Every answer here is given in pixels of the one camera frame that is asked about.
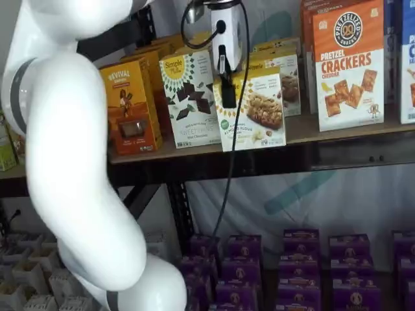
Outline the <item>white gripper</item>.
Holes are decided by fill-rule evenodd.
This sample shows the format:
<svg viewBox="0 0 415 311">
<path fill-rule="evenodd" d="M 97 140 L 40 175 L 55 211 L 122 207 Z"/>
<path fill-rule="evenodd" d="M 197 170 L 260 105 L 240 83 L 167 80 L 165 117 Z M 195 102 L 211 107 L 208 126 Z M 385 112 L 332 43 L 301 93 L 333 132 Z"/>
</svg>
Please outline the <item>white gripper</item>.
<svg viewBox="0 0 415 311">
<path fill-rule="evenodd" d="M 241 7 L 212 6 L 210 10 L 212 31 L 217 31 L 212 41 L 212 51 L 221 81 L 222 105 L 224 108 L 236 108 L 231 75 L 238 68 L 243 55 Z"/>
</svg>

